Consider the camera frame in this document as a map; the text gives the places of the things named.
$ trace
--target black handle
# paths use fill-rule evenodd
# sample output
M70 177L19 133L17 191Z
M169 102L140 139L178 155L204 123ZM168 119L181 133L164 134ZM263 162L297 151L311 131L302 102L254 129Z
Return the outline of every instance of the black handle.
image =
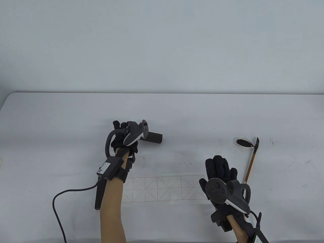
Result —
M246 201L247 204L250 203L251 198L251 188L248 184L241 184L242 189L245 190L245 198L244 201Z
M162 137L163 137L162 134L148 132L147 137L146 138L141 137L140 140L160 144L162 142Z

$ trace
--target gloved hand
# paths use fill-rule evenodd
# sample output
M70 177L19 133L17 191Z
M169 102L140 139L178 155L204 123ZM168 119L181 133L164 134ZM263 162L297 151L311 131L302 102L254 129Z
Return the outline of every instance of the gloved hand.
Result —
M237 170L235 168L229 169L227 160L222 158L220 155L214 156L213 159L206 160L206 171L208 179L219 178L225 183L228 183L230 180L237 179ZM201 178L199 180L199 184L203 192L206 194L207 181L204 178ZM213 201L211 202L216 208L216 212L212 214L212 220L213 216L217 218L217 225L221 226L225 232L232 230L232 227L226 217L233 215L238 225L246 232L246 234L249 237L253 237L255 229L253 228L252 224L245 221L243 213L225 203L216 204Z
M114 124L114 129L124 129L128 125L128 122L127 123L123 122L122 124L120 124L119 121L114 121L113 124ZM125 139L126 135L117 133L115 136L116 136L115 139L111 142L111 147L114 148L114 152L116 152L117 148L125 147L124 139ZM133 153L138 152L137 145L138 145L138 141L136 141L132 145L128 146L129 156L132 156Z

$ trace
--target human arm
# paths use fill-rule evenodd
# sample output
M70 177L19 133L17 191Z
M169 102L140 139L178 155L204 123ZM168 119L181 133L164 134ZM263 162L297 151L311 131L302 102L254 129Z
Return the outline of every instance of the human arm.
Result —
M226 217L229 223L231 224L234 234L236 236L238 243L246 243L248 241L248 235L246 232L239 226L239 224L234 219L233 215L229 215Z
M123 169L129 152L123 156ZM102 243L126 243L121 219L123 181L117 177L108 180L101 202L100 229Z
M128 123L123 122L120 124L118 121L114 121L114 129L124 129L127 127ZM122 133L117 133L115 139L111 143L111 147L117 155L120 148L124 148L124 139L126 135ZM127 158L133 153L137 153L136 141L132 145L128 146L129 152L123 155L122 159L124 161L121 166L123 169L126 168ZM109 150L110 144L106 144L106 150ZM122 203L122 190L123 181L117 177L112 180L108 180L105 192L101 201L100 209L100 228L101 228L101 241L102 243L126 243L125 233L122 226L121 220L121 203Z

